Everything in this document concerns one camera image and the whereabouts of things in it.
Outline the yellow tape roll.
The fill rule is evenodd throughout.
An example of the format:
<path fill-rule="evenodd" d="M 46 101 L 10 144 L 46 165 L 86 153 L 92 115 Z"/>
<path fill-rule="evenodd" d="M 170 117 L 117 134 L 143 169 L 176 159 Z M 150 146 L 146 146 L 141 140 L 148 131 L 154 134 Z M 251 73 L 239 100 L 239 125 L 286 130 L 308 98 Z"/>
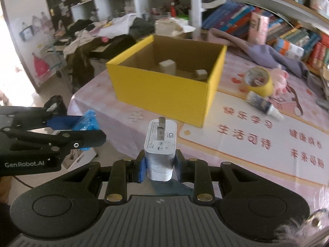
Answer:
<path fill-rule="evenodd" d="M 244 74 L 244 83 L 248 91 L 253 91 L 261 97 L 270 97 L 274 87 L 270 73 L 264 68 L 254 67 Z"/>

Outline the pink carton box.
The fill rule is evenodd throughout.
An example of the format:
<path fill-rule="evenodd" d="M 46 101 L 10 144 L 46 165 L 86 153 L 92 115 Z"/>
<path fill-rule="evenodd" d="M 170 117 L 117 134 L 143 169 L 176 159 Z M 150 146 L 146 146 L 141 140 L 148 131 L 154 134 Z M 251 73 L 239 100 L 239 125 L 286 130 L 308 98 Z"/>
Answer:
<path fill-rule="evenodd" d="M 256 12 L 251 14 L 248 34 L 249 43 L 265 45 L 269 30 L 269 21 L 270 18 L 263 14 Z"/>

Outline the small white cube in box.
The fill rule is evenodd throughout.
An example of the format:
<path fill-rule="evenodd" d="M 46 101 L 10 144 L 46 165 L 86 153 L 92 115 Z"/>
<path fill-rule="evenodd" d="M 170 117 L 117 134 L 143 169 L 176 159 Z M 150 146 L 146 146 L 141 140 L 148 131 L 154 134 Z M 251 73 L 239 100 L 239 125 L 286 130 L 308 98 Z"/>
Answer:
<path fill-rule="evenodd" d="M 208 79 L 208 72 L 205 69 L 195 70 L 195 79 L 198 81 L 206 81 Z"/>

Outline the pink printed table mat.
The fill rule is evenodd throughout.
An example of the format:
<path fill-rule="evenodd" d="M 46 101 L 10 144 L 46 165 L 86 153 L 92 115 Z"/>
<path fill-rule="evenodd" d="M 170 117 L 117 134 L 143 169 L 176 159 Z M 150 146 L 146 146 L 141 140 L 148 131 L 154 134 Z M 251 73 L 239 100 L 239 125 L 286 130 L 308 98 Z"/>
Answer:
<path fill-rule="evenodd" d="M 317 96 L 293 75 L 289 92 L 273 99 L 284 119 L 265 115 L 245 100 L 244 74 L 254 63 L 226 54 L 221 82 L 202 128 L 177 123 L 177 148 L 187 158 L 218 166 L 238 164 L 303 196 L 317 207 L 328 186 L 328 112 Z M 120 153 L 135 157 L 144 146 L 148 124 L 157 114 L 120 102 L 107 72 L 81 88 L 69 114 L 94 110 L 107 140 Z"/>

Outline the white bookshelf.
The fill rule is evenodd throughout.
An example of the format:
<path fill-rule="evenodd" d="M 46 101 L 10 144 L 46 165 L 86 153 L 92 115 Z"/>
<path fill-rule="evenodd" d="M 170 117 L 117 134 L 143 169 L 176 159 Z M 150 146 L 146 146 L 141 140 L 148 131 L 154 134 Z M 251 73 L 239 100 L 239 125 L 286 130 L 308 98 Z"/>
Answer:
<path fill-rule="evenodd" d="M 289 20 L 292 24 L 301 24 L 303 27 L 313 29 L 319 34 L 328 34 L 328 19 L 310 8 L 293 0 L 233 0 L 262 7 L 277 13 L 280 17 Z M 196 28 L 193 38 L 197 39 L 202 33 L 202 0 L 191 0 L 190 21 Z"/>

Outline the small blue labelled bottle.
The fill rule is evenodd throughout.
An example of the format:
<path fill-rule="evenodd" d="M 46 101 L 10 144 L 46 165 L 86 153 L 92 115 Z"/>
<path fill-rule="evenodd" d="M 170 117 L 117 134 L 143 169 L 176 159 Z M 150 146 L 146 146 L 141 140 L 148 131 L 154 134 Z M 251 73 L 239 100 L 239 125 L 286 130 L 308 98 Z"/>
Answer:
<path fill-rule="evenodd" d="M 260 95 L 256 94 L 253 91 L 249 91 L 246 101 L 251 106 L 255 107 L 257 110 L 260 110 L 266 115 L 270 115 L 278 120 L 284 120 L 283 114 L 268 100 Z"/>

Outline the white charger cube in box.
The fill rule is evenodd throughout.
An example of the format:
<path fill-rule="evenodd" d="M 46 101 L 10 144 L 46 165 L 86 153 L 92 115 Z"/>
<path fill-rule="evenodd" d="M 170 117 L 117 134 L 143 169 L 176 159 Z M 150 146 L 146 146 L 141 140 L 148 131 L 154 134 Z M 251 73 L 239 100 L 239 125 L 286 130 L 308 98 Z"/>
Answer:
<path fill-rule="evenodd" d="M 173 60 L 165 60 L 159 63 L 160 72 L 168 75 L 176 75 L 176 63 Z"/>

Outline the white power adapter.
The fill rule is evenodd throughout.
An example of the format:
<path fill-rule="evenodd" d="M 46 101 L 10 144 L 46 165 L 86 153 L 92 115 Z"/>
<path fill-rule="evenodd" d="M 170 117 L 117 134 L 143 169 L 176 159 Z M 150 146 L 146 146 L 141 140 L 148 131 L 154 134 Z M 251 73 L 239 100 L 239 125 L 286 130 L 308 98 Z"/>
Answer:
<path fill-rule="evenodd" d="M 150 180 L 167 182 L 172 178 L 176 141 L 176 122 L 165 117 L 150 121 L 144 142 L 147 176 Z"/>

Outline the white low side shelf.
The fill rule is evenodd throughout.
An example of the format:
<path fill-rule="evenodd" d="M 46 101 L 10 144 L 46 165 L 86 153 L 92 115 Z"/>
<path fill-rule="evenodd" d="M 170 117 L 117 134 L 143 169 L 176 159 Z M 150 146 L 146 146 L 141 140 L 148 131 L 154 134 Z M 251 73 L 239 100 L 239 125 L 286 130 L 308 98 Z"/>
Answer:
<path fill-rule="evenodd" d="M 169 14 L 171 3 L 174 0 L 87 0 L 71 6 L 74 21 L 97 20 L 105 21 L 135 13 L 139 18 L 147 18 L 156 9 L 164 10 Z M 184 7 L 191 4 L 191 0 L 179 0 Z"/>

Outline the purple grey cloth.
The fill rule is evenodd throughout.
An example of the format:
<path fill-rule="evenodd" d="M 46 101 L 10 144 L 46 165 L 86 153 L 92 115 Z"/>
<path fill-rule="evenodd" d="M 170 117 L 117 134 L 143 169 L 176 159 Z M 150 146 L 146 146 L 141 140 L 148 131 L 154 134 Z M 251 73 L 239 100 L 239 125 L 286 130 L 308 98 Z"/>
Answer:
<path fill-rule="evenodd" d="M 208 31 L 207 40 L 208 42 L 225 45 L 233 54 L 262 67 L 275 69 L 282 66 L 283 70 L 292 72 L 296 77 L 305 80 L 310 90 L 319 98 L 324 98 L 323 87 L 315 81 L 315 77 L 311 75 L 303 62 L 283 56 L 269 45 L 249 43 L 215 28 Z"/>

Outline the blue plastic wrapper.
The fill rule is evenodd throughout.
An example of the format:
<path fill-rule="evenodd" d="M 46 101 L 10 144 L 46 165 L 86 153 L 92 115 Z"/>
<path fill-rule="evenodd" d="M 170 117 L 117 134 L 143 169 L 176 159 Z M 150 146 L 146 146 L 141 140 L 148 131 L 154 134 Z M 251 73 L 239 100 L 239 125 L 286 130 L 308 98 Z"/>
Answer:
<path fill-rule="evenodd" d="M 99 123 L 96 119 L 94 110 L 88 110 L 71 128 L 74 131 L 84 130 L 99 130 Z"/>

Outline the yellow cardboard box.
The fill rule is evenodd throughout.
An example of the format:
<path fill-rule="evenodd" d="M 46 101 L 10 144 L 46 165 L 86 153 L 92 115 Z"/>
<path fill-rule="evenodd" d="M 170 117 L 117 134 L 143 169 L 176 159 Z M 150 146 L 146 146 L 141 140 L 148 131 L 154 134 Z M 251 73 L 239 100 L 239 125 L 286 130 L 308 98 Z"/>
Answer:
<path fill-rule="evenodd" d="M 150 35 L 107 62 L 118 100 L 203 127 L 224 69 L 227 47 L 217 43 Z M 159 63 L 176 63 L 176 75 L 160 72 Z M 208 72 L 206 81 L 195 70 Z"/>

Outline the pile of clothes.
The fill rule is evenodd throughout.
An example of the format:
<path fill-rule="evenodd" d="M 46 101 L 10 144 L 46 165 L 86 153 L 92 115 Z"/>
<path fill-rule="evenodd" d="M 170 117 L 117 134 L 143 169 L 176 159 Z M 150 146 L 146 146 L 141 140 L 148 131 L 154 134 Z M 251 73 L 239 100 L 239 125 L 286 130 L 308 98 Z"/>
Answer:
<path fill-rule="evenodd" d="M 102 22 L 77 20 L 66 34 L 46 47 L 46 53 L 64 63 L 55 72 L 59 78 L 64 76 L 71 91 L 76 93 L 95 77 L 95 64 L 98 72 L 102 72 L 109 60 L 154 32 L 154 22 L 135 13 Z"/>

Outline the orange white blue box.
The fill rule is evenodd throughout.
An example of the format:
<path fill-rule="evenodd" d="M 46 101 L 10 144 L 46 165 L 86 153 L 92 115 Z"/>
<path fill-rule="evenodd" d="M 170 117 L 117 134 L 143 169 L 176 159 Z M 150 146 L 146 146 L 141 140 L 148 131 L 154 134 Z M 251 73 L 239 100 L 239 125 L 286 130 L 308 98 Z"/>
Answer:
<path fill-rule="evenodd" d="M 282 38 L 279 38 L 277 40 L 274 49 L 281 55 L 297 61 L 301 61 L 305 52 L 304 48 L 290 43 L 289 41 L 284 40 Z"/>

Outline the pink plush pig toy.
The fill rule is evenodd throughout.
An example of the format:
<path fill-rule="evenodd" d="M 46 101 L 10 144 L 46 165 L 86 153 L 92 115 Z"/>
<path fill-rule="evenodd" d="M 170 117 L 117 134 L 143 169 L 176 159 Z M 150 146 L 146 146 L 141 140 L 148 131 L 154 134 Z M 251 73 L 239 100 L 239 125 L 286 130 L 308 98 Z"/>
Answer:
<path fill-rule="evenodd" d="M 281 68 L 270 69 L 268 72 L 273 84 L 273 93 L 271 97 L 279 97 L 284 95 L 287 92 L 287 79 L 289 74 Z"/>

